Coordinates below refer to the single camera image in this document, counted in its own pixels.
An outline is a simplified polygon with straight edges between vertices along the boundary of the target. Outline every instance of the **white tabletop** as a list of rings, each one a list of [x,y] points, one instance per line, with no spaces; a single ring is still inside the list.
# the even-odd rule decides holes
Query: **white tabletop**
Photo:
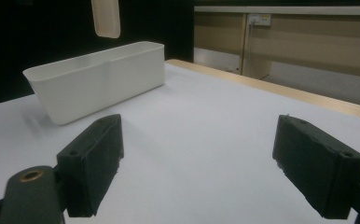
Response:
[[[271,157],[277,118],[305,119],[360,152],[360,118],[166,64],[161,87],[58,126],[34,95],[0,104],[7,180],[96,119],[121,114],[125,158],[97,217],[66,223],[353,223],[322,219]]]

